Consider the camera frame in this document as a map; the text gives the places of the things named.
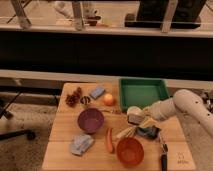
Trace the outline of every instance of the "gray cloth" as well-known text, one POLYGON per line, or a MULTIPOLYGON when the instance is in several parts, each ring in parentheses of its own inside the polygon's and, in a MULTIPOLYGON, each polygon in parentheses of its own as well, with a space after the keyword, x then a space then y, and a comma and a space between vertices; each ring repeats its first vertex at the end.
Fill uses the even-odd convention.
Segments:
POLYGON ((72 154, 82 156, 83 153, 93 144, 94 139, 87 134, 77 135, 70 144, 72 154))

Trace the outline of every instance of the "green plastic container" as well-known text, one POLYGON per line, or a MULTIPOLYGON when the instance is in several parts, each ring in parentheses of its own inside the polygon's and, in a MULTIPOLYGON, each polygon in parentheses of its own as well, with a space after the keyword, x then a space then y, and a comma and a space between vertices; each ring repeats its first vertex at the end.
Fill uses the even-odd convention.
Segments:
POLYGON ((130 106, 144 108, 159 100, 169 98, 164 80, 125 79, 119 80, 120 106, 126 112, 130 106))

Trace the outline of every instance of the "chair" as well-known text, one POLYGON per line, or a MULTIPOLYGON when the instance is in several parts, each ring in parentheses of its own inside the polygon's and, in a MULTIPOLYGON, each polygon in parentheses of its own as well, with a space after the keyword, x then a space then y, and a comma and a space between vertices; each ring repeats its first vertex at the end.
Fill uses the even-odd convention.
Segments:
MULTIPOLYGON (((3 107, 4 101, 0 99, 0 119, 2 118, 2 116, 7 118, 8 120, 13 117, 13 114, 11 112, 7 111, 7 108, 10 106, 11 103, 13 103, 15 101, 15 99, 19 95, 20 95, 20 93, 18 95, 16 95, 16 97, 6 107, 3 107)), ((20 130, 20 131, 15 131, 15 132, 9 132, 6 134, 0 134, 0 141, 9 139, 9 138, 13 138, 13 137, 17 137, 17 136, 21 136, 24 134, 26 134, 28 140, 34 140, 36 137, 36 134, 34 131, 25 129, 25 130, 20 130)))

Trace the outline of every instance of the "red bowl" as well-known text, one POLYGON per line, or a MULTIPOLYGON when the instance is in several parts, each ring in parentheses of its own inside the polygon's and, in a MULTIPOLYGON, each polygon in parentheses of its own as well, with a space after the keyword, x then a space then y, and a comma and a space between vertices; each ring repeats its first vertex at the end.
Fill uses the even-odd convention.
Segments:
POLYGON ((88 134, 95 133, 104 123, 104 116, 96 108, 88 108, 82 111, 78 117, 78 125, 88 134))
POLYGON ((125 167, 134 167, 142 162, 144 150, 137 139, 128 137, 118 142, 116 154, 125 167))

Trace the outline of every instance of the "gray floor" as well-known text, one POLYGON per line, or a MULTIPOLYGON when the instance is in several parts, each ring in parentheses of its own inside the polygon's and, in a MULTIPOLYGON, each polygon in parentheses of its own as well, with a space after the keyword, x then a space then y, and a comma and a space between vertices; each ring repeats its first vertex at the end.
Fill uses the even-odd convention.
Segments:
MULTIPOLYGON (((16 93, 0 93, 9 102, 16 93)), ((33 129, 34 141, 25 136, 0 141, 0 171, 40 171, 51 126, 57 110, 52 95, 21 94, 9 107, 14 114, 10 121, 0 120, 0 132, 33 129)), ((188 115, 179 116, 197 171, 213 170, 213 139, 197 121, 188 115)))
MULTIPOLYGON (((10 101, 16 94, 0 93, 10 101)), ((12 120, 0 120, 0 132, 32 129, 36 139, 28 141, 25 136, 0 141, 0 171, 39 171, 47 146, 51 126, 57 110, 52 95, 21 94, 9 107, 12 120)))

